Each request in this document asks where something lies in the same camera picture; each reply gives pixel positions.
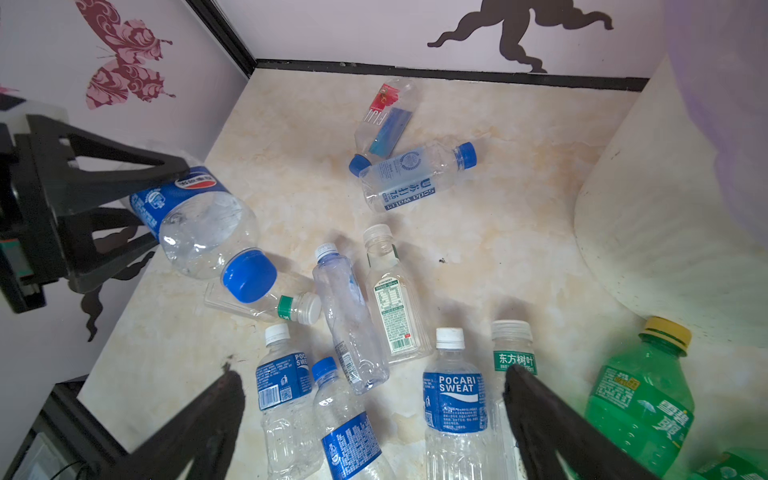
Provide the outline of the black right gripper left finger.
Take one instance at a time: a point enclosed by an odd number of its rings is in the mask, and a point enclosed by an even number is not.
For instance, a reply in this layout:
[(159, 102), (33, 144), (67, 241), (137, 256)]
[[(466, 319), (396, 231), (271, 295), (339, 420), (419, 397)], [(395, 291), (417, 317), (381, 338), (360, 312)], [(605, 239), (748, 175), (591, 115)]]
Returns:
[(232, 370), (169, 420), (134, 452), (101, 471), (101, 479), (224, 479), (245, 410), (240, 375)]

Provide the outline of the Pepsi label water bottle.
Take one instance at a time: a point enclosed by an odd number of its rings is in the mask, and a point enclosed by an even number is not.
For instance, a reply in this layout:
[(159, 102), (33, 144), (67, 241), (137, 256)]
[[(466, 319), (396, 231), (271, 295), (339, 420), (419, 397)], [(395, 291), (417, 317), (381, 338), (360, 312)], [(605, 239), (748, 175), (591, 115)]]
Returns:
[(189, 167), (177, 180), (121, 200), (153, 234), (172, 266), (190, 278), (217, 278), (241, 303), (265, 297), (278, 272), (258, 248), (254, 211), (189, 153), (156, 140), (134, 146), (181, 157)]

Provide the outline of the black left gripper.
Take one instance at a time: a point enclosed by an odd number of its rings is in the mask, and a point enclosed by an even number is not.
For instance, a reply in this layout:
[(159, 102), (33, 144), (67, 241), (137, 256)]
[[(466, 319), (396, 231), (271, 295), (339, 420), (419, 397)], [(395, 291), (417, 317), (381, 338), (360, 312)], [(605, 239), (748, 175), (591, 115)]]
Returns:
[[(157, 247), (151, 233), (134, 238), (144, 224), (130, 210), (100, 206), (189, 172), (181, 157), (74, 127), (58, 112), (1, 97), (1, 293), (15, 313), (44, 307), (44, 287), (66, 268), (70, 289), (85, 294)], [(90, 211), (57, 226), (62, 210)]]

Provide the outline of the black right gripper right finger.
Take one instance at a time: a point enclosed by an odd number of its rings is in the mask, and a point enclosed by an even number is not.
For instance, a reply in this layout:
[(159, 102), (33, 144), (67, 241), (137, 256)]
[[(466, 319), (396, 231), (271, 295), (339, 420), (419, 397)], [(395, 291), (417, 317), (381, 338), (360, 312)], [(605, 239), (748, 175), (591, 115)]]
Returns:
[(508, 421), (530, 479), (653, 479), (537, 377), (519, 365), (505, 373)]

